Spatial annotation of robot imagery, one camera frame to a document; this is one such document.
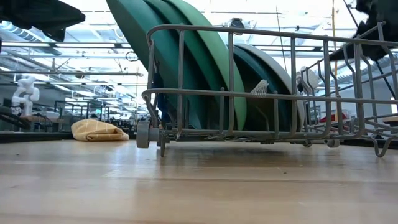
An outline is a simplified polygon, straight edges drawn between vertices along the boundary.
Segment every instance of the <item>dark green plate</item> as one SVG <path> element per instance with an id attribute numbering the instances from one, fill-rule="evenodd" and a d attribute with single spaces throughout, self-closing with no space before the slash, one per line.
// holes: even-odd
<path id="1" fill-rule="evenodd" d="M 118 26 L 134 49 L 146 69 L 149 68 L 149 49 L 146 41 L 147 32 L 163 24 L 161 18 L 143 0 L 107 0 L 108 6 Z M 171 30 L 156 32 L 155 57 L 160 62 L 160 76 L 167 88 L 177 88 L 178 75 L 178 43 L 173 38 Z M 206 90 L 205 82 L 200 82 L 200 69 L 197 64 L 184 60 L 184 88 Z M 177 107 L 177 96 L 168 95 L 174 108 Z M 190 101 L 190 124 L 197 129 L 205 128 L 206 98 L 202 96 L 187 96 Z"/>
<path id="2" fill-rule="evenodd" d="M 261 62 L 249 52 L 234 46 L 234 60 L 236 66 L 242 74 L 242 81 L 246 92 L 253 90 L 261 80 L 267 80 L 267 93 L 274 91 L 281 92 L 280 80 L 274 78 L 275 75 L 266 70 Z M 279 130 L 290 131 L 289 104 L 286 101 L 279 100 Z M 266 131 L 267 121 L 269 130 L 274 131 L 274 101 L 273 99 L 248 99 L 248 116 L 246 118 L 245 129 L 250 131 Z"/>
<path id="3" fill-rule="evenodd" d="M 176 7 L 192 25 L 196 26 L 212 26 L 207 18 L 195 7 L 183 0 L 164 0 Z M 197 32 L 207 49 L 213 57 L 213 60 L 218 66 L 219 71 L 223 77 L 224 83 L 229 87 L 229 57 L 228 48 L 225 47 L 225 43 L 221 39 L 217 32 L 198 31 Z M 239 74 L 236 65 L 234 64 L 234 87 L 235 91 L 243 92 L 244 87 L 241 76 Z M 236 97 L 234 99 L 235 115 L 237 120 L 238 129 L 242 130 L 246 120 L 246 99 L 242 97 Z"/>
<path id="4" fill-rule="evenodd" d="M 163 20 L 165 24 L 186 24 L 191 25 L 190 21 L 173 5 L 160 1 L 160 0 L 144 0 L 157 15 Z M 179 34 L 177 30 L 171 30 L 176 42 L 179 41 Z M 200 38 L 198 32 L 186 31 L 184 34 L 185 42 L 185 59 L 192 63 L 197 63 L 198 69 L 201 71 L 202 76 L 198 76 L 198 81 L 207 82 L 211 90 L 220 90 L 221 87 L 226 88 L 224 80 L 222 79 L 221 73 L 218 70 L 217 64 L 213 60 L 209 50 L 205 43 Z M 208 110 L 208 118 L 210 119 L 211 129 L 218 129 L 218 116 L 219 113 L 214 111 L 219 110 L 220 98 L 213 97 L 209 99 L 206 105 Z M 228 114 L 225 114 L 226 120 L 224 124 L 227 127 Z"/>
<path id="5" fill-rule="evenodd" d="M 278 87 L 279 87 L 278 93 L 288 94 L 288 95 L 292 94 L 292 85 L 291 85 L 292 78 L 285 71 L 285 69 L 279 65 L 277 61 L 275 61 L 271 56 L 267 55 L 262 50 L 253 47 L 249 44 L 236 44 L 235 46 L 245 50 L 253 57 L 256 57 L 260 61 L 264 69 L 269 71 L 269 74 L 272 74 L 272 78 L 278 81 Z M 297 131 L 301 131 L 305 120 L 305 110 L 304 110 L 303 101 L 301 100 L 297 100 L 297 112 L 298 112 Z"/>

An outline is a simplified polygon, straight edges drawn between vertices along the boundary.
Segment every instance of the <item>ceiling light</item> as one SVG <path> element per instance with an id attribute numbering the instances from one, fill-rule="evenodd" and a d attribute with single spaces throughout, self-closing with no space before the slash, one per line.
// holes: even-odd
<path id="1" fill-rule="evenodd" d="M 119 105 L 119 102 L 117 102 L 117 101 L 107 101 L 106 103 L 109 103 L 112 105 Z"/>
<path id="2" fill-rule="evenodd" d="M 49 44 L 40 42 L 3 42 L 3 47 L 50 47 Z"/>
<path id="3" fill-rule="evenodd" d="M 88 91 L 76 91 L 76 93 L 83 95 L 83 96 L 96 96 L 96 94 Z"/>
<path id="4" fill-rule="evenodd" d="M 86 83 L 86 85 L 117 85 L 117 83 L 107 83 L 107 82 L 96 83 L 96 82 L 90 82 L 90 83 Z"/>
<path id="5" fill-rule="evenodd" d="M 107 97 L 100 97 L 97 100 L 119 100 L 120 98 L 107 98 Z"/>
<path id="6" fill-rule="evenodd" d="M 133 98 L 123 98 L 123 99 L 122 99 L 122 102 L 123 102 L 123 103 L 135 103 L 136 100 L 133 99 Z"/>
<path id="7" fill-rule="evenodd" d="M 71 91 L 70 89 L 68 89 L 66 87 L 63 87 L 63 86 L 60 86 L 60 85 L 54 85 L 54 86 L 57 87 L 60 90 L 63 90 L 63 91 Z"/>
<path id="8" fill-rule="evenodd" d="M 3 66 L 0 66 L 0 69 L 3 70 L 3 71 L 7 71 L 7 72 L 11 71 L 11 69 L 4 68 Z"/>
<path id="9" fill-rule="evenodd" d="M 53 85 L 81 85 L 81 83 L 69 83 L 69 82 L 50 82 Z"/>
<path id="10" fill-rule="evenodd" d="M 93 97 L 73 97 L 70 99 L 74 99 L 74 100 L 94 100 Z"/>
<path id="11" fill-rule="evenodd" d="M 57 43 L 57 47 L 74 47 L 74 48 L 113 48 L 114 44 L 79 44 L 79 43 Z"/>
<path id="12" fill-rule="evenodd" d="M 319 87 L 316 87 L 315 89 L 316 89 L 316 90 L 324 90 L 325 87 L 319 86 Z"/>
<path id="13" fill-rule="evenodd" d="M 33 84 L 35 84 L 35 85 L 46 85 L 48 83 L 46 83 L 46 82 L 33 82 Z"/>
<path id="14" fill-rule="evenodd" d="M 282 50 L 281 46 L 258 46 L 258 49 L 261 50 Z M 296 47 L 297 51 L 313 51 L 313 47 Z M 290 46 L 284 46 L 283 50 L 291 50 Z"/>

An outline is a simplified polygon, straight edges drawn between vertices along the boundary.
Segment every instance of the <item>red object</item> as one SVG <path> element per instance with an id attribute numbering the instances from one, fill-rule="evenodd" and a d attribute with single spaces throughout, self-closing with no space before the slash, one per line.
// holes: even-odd
<path id="1" fill-rule="evenodd" d="M 344 115 L 344 113 L 342 114 L 343 116 L 343 120 L 347 119 L 347 117 Z M 336 121 L 336 115 L 331 115 L 331 121 Z M 326 122 L 326 117 L 322 118 L 321 120 L 319 120 L 320 123 L 325 123 Z"/>

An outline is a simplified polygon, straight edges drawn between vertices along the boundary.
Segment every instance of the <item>ceiling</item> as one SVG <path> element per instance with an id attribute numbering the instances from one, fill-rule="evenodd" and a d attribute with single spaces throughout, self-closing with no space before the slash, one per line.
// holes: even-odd
<path id="1" fill-rule="evenodd" d="M 105 0 L 62 0 L 63 2 L 78 8 L 86 15 L 86 21 L 71 26 L 67 29 L 65 42 L 81 42 L 81 43 L 126 43 L 123 33 L 120 31 L 109 7 Z M 279 0 L 277 4 L 270 0 L 186 0 L 199 11 L 204 13 L 208 20 L 214 26 L 225 26 L 232 18 L 241 18 L 245 24 L 250 24 L 252 29 L 274 30 L 284 32 L 300 32 L 316 35 L 333 35 L 331 11 L 331 0 Z M 347 0 L 348 4 L 354 4 L 354 0 Z M 343 0 L 336 0 L 336 36 L 351 37 L 356 26 L 353 22 Z M 352 10 L 355 19 L 359 22 L 366 19 L 366 15 Z M 8 24 L 4 23 L 0 26 L 0 35 L 4 41 L 26 41 L 26 39 L 13 34 L 7 30 Z M 51 42 L 37 29 L 26 30 L 32 35 L 36 41 Z M 220 34 L 224 41 L 227 36 Z M 280 39 L 263 35 L 242 35 L 234 36 L 235 42 L 245 42 L 252 45 L 287 45 L 289 39 Z M 321 42 L 315 40 L 299 40 L 301 46 L 321 46 Z M 45 64 L 49 67 L 56 66 L 60 71 L 82 71 L 82 72 L 129 72 L 141 73 L 143 76 L 136 75 L 90 75 L 86 76 L 85 82 L 109 82 L 109 83 L 137 83 L 132 86 L 115 86 L 114 90 L 128 94 L 130 96 L 139 96 L 146 89 L 147 72 L 140 62 L 130 62 L 126 60 L 126 54 L 131 49 L 88 49 L 84 48 L 56 48 L 59 55 L 53 52 L 46 53 L 36 49 L 29 48 L 7 48 L 21 55 L 32 58 L 36 62 Z M 284 59 L 282 52 L 266 51 L 273 56 L 283 67 L 290 71 L 290 60 Z M 10 57 L 6 52 L 0 54 L 2 57 Z M 302 66 L 311 65 L 320 58 L 322 54 L 318 52 L 309 52 L 308 54 L 297 54 L 297 70 Z M 16 60 L 16 63 L 22 65 L 23 60 Z M 29 64 L 38 70 L 37 65 Z M 15 67 L 7 67 L 11 70 L 18 70 Z M 70 76 L 51 76 L 51 78 L 63 78 L 65 82 L 76 82 L 77 77 Z M 93 91 L 93 88 L 86 87 L 86 91 Z M 138 104 L 143 104 L 141 97 L 137 97 Z"/>

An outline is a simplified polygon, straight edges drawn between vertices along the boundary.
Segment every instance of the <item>dark object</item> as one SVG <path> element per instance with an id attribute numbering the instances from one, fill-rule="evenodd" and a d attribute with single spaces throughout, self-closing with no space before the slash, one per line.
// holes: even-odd
<path id="1" fill-rule="evenodd" d="M 1 133 L 1 143 L 73 140 L 70 133 Z"/>
<path id="2" fill-rule="evenodd" d="M 302 92 L 304 91 L 303 83 L 300 82 L 300 83 L 297 85 L 297 89 L 298 89 L 299 92 L 302 93 Z"/>
<path id="3" fill-rule="evenodd" d="M 232 18 L 232 21 L 231 21 L 231 24 L 229 25 L 229 27 L 244 29 L 244 25 L 242 23 L 242 19 L 240 19 L 240 18 Z M 243 35 L 242 33 L 234 33 L 234 34 L 235 35 Z"/>
<path id="4" fill-rule="evenodd" d="M 315 51 L 315 52 L 320 52 L 320 51 L 321 51 L 321 49 L 322 49 L 322 47 L 314 47 L 312 51 Z"/>
<path id="5" fill-rule="evenodd" d="M 78 79 L 84 79 L 85 78 L 84 75 L 75 75 L 75 77 L 78 78 Z"/>
<path id="6" fill-rule="evenodd" d="M 379 146 L 379 148 L 382 149 L 385 143 L 386 143 L 386 140 L 377 139 L 377 145 Z M 373 147 L 373 142 L 371 140 L 365 140 L 365 139 L 344 140 L 344 142 L 342 142 L 341 144 L 345 145 L 345 146 Z M 388 149 L 398 150 L 398 141 L 392 140 Z"/>
<path id="7" fill-rule="evenodd" d="M 21 29 L 36 27 L 59 42 L 65 39 L 67 27 L 83 22 L 80 10 L 59 0 L 0 1 L 0 22 L 9 21 Z"/>
<path id="8" fill-rule="evenodd" d="M 159 62 L 156 62 L 157 71 L 154 73 L 154 79 L 152 82 L 152 88 L 163 88 L 163 78 L 160 76 Z M 157 94 L 157 107 L 162 112 L 162 120 L 165 122 L 170 122 L 170 117 L 168 115 L 169 107 L 167 103 L 167 95 L 164 93 Z"/>
<path id="9" fill-rule="evenodd" d="M 136 62 L 139 60 L 139 58 L 133 51 L 130 51 L 126 53 L 126 60 L 129 62 Z"/>
<path id="10" fill-rule="evenodd" d="M 383 137 L 381 137 L 381 135 L 379 135 L 379 134 L 372 134 L 372 138 L 374 138 L 374 139 L 383 139 Z"/>
<path id="11" fill-rule="evenodd" d="M 355 35 L 364 34 L 369 29 L 377 26 L 378 22 L 386 22 L 383 26 L 383 35 L 385 41 L 398 41 L 398 22 L 394 15 L 398 12 L 398 1 L 396 0 L 357 0 L 356 10 L 369 15 L 366 23 L 361 22 Z M 379 40 L 377 30 L 371 32 L 363 39 Z M 348 59 L 354 58 L 353 44 L 346 44 Z M 369 57 L 373 61 L 382 59 L 387 53 L 380 46 L 362 45 L 364 56 Z M 331 61 L 344 60 L 343 49 L 339 49 L 330 55 Z"/>
<path id="12" fill-rule="evenodd" d="M 11 109 L 5 106 L 0 106 L 0 120 L 13 124 L 18 128 L 30 129 L 29 122 L 12 114 Z"/>

